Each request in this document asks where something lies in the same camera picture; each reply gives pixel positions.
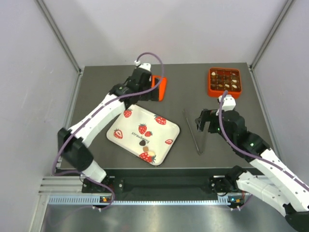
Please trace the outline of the orange box lid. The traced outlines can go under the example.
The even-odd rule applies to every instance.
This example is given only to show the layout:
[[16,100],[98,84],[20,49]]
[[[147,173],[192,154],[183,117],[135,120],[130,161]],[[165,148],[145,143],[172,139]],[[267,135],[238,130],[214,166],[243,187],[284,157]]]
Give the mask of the orange box lid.
[[160,85],[155,90],[150,92],[152,101],[160,102],[164,99],[166,86],[167,86],[167,78],[166,77],[153,75],[152,76],[151,88],[153,88],[159,81],[161,81]]

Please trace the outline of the white strawberry tray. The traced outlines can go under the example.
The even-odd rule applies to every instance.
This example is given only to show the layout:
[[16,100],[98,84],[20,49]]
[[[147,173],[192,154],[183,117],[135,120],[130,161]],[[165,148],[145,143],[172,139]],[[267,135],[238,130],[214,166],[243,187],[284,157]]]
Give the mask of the white strawberry tray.
[[[152,166],[159,166],[165,160],[180,133],[177,124],[156,115],[138,105],[126,109],[106,133],[108,140],[125,149]],[[146,142],[153,157],[143,151],[139,143]]]

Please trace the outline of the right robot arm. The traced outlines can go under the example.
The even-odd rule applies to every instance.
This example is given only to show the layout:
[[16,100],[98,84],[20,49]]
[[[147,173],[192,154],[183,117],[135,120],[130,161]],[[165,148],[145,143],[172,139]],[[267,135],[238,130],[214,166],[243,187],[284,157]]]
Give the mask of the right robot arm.
[[248,192],[276,209],[294,230],[309,230],[308,185],[287,168],[265,140],[247,130],[237,111],[204,109],[195,123],[198,131],[209,123],[209,133],[219,134],[239,157],[271,181],[267,184],[235,166],[226,174],[225,185],[230,191]]

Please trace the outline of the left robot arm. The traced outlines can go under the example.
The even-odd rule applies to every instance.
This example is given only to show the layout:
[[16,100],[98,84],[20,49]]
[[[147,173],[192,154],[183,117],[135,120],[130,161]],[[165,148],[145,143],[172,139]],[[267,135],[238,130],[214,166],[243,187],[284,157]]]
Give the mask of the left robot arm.
[[138,101],[151,99],[152,72],[149,63],[137,66],[131,76],[112,87],[103,101],[84,119],[69,129],[62,128],[58,136],[58,155],[78,173],[93,180],[98,191],[106,191],[109,179],[88,149],[96,136],[118,115]]

